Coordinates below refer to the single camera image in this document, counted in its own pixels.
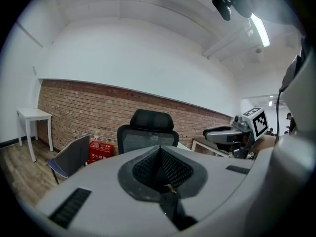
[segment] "gray chair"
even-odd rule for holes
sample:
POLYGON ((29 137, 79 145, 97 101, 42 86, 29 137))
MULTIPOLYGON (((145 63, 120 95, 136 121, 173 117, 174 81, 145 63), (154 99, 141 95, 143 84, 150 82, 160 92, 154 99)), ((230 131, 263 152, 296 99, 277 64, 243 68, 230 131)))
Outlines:
POLYGON ((51 168, 57 184, 59 183, 55 172, 64 178, 68 178, 76 173, 79 168, 85 166, 89 158, 89 142, 89 135, 78 138, 69 143, 55 158, 48 162, 47 165, 51 168))
POLYGON ((138 109, 129 125, 118 129, 118 153, 156 145, 178 146, 179 135, 167 113, 138 109))

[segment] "black mesh office chair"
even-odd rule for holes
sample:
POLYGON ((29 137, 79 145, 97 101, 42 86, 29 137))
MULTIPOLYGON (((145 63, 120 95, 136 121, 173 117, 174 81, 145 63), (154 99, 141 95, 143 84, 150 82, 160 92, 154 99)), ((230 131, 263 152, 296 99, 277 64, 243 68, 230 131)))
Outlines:
POLYGON ((169 114, 138 109, 129 125, 118 129, 118 153, 156 145, 177 147, 179 135, 172 129, 169 114))

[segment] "black cable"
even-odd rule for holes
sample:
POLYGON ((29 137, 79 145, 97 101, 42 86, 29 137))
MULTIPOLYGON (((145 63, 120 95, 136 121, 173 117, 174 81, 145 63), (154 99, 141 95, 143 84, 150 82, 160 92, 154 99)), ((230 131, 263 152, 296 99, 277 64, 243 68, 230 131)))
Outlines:
POLYGON ((277 101, 276 101, 276 142, 275 142, 275 145, 278 142, 278 139, 280 137, 280 125, 278 122, 278 105, 280 102, 280 95, 281 95, 281 91, 278 93, 278 97, 277 97, 277 101))

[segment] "white table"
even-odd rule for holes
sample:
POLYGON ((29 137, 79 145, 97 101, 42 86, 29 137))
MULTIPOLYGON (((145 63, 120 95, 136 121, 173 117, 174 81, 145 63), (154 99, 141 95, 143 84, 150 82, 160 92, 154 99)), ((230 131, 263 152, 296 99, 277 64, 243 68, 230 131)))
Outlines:
POLYGON ((194 138, 191 151, 193 151, 193 152, 195 151, 197 144, 206 148, 206 149, 211 150, 212 152, 215 153, 215 156, 220 155, 223 157, 230 157, 232 155, 229 153, 226 154, 223 151, 218 150, 217 148, 215 148, 216 145, 214 143, 207 141, 205 138, 194 138))
POLYGON ((26 127, 26 136, 28 139, 28 144, 29 144, 29 150, 30 154, 32 157, 33 161, 36 161, 33 147, 32 147, 32 142, 31 142, 31 122, 35 121, 35 139, 38 140, 38 130, 36 126, 36 121, 37 120, 47 120, 47 132, 48 132, 48 140, 49 140, 49 148, 51 151, 53 150, 53 144, 51 140, 51 114, 43 112, 40 109, 37 108, 17 108, 17 113, 18 113, 18 135, 19 135, 19 143, 20 146, 22 146, 22 140, 21 140, 21 132, 22 132, 22 127, 20 124, 20 117, 23 117, 25 119, 25 127, 26 127))
POLYGON ((178 142, 177 148, 181 148, 181 149, 185 149, 185 150, 191 151, 190 149, 188 149, 185 145, 181 144, 180 142, 178 142))

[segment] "blue chair seat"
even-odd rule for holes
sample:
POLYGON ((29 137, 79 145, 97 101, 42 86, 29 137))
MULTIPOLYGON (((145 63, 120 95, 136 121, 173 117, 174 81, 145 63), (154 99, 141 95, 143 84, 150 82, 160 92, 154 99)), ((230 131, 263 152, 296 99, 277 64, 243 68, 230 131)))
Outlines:
POLYGON ((47 165, 54 170, 55 172, 57 172, 59 175, 61 175, 64 178, 68 178, 68 176, 66 175, 66 173, 57 165, 55 159, 51 159, 48 161, 47 165))

